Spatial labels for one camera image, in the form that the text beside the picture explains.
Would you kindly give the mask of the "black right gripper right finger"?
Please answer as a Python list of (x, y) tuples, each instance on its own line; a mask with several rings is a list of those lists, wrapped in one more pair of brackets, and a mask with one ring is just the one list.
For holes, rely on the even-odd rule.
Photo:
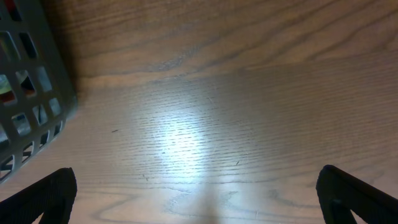
[(326, 165), (316, 190), (325, 223), (397, 223), (397, 199), (345, 171)]

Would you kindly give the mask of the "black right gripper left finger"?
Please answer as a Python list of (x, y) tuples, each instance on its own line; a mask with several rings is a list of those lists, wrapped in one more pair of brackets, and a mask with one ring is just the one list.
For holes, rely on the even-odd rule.
[(65, 224), (77, 193), (72, 168), (61, 168), (1, 202), (1, 223)]

